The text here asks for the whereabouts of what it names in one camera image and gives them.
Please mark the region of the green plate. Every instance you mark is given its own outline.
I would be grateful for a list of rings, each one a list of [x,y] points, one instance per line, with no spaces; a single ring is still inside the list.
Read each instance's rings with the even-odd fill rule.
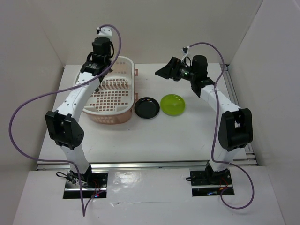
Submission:
[[[168,94],[161,99],[160,107],[169,116],[179,116],[185,111],[186,104],[181,96]]]

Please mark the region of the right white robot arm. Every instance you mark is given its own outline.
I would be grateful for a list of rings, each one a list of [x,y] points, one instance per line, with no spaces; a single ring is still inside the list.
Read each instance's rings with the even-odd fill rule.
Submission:
[[[207,59],[203,55],[194,56],[190,66],[172,57],[155,75],[174,81],[190,81],[192,91],[216,112],[214,149],[204,170],[205,180],[216,185],[228,176],[228,166],[240,149],[252,142],[252,113],[234,104],[215,87],[215,83],[208,77],[207,67]]]

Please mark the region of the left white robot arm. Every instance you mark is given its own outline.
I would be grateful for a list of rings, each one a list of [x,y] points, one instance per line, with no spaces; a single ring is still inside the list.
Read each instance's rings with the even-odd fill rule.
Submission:
[[[93,176],[82,148],[84,130],[79,118],[90,96],[110,71],[111,51],[114,50],[107,37],[96,38],[92,47],[93,51],[79,72],[78,88],[72,90],[54,112],[48,111],[45,115],[50,138],[61,147],[69,161],[71,177],[82,187],[89,186]]]

